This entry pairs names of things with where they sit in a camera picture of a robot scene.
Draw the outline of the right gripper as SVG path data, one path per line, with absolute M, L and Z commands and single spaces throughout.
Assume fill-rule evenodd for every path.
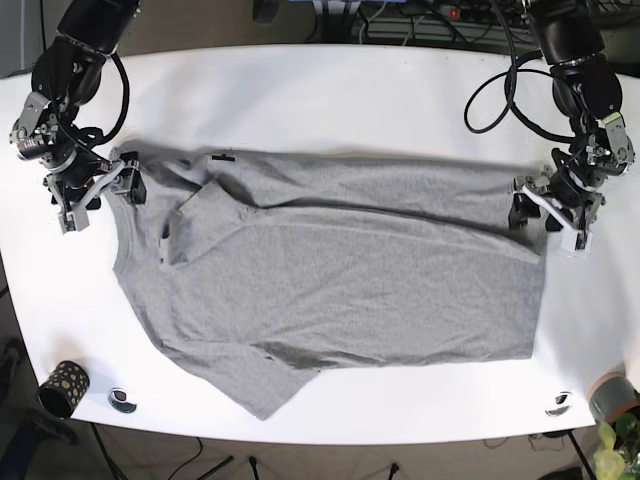
M 121 196 L 132 205 L 147 201 L 136 151 L 121 153 L 115 160 L 52 171 L 45 177 L 44 186 L 51 194 L 51 203 L 59 207 L 57 219 L 63 234 L 87 228 L 88 212 L 101 207 L 103 194 Z

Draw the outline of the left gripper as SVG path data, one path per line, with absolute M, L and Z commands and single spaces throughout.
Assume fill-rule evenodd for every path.
M 511 231 L 545 218 L 548 233 L 561 234 L 561 247 L 586 254 L 592 244 L 592 224 L 605 197 L 564 166 L 552 172 L 546 167 L 537 176 L 517 176 L 512 182 L 512 204 L 508 214 Z

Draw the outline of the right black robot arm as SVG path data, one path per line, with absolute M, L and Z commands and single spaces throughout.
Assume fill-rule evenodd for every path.
M 89 212 L 100 208 L 106 192 L 133 205 L 146 201 L 137 153 L 107 159 L 94 150 L 115 139 L 128 114 L 131 88 L 117 45 L 139 9 L 137 1 L 72 2 L 35 64 L 32 91 L 11 130 L 18 157 L 36 160 L 47 170 L 43 184 L 59 208 L 65 233 L 88 227 Z M 74 121 L 96 95 L 107 62 L 115 65 L 122 82 L 116 123 L 109 132 L 79 128 Z

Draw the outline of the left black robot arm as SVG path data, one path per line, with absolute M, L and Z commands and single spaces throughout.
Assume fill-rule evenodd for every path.
M 591 246 L 591 226 L 606 203 L 600 188 L 608 178 L 625 174 L 635 161 L 621 113 L 621 83 L 587 2 L 526 1 L 523 10 L 538 48 L 518 55 L 513 36 L 506 36 L 511 65 L 500 75 L 506 99 L 503 111 L 568 149 L 553 149 L 552 167 L 539 174 L 514 178 L 509 227 L 520 230 L 531 219 L 544 219 L 547 231 L 561 234 L 565 250 L 585 252 Z M 536 59 L 549 67 L 545 74 L 553 81 L 556 107 L 569 120 L 569 136 L 545 130 L 516 105 L 518 75 Z

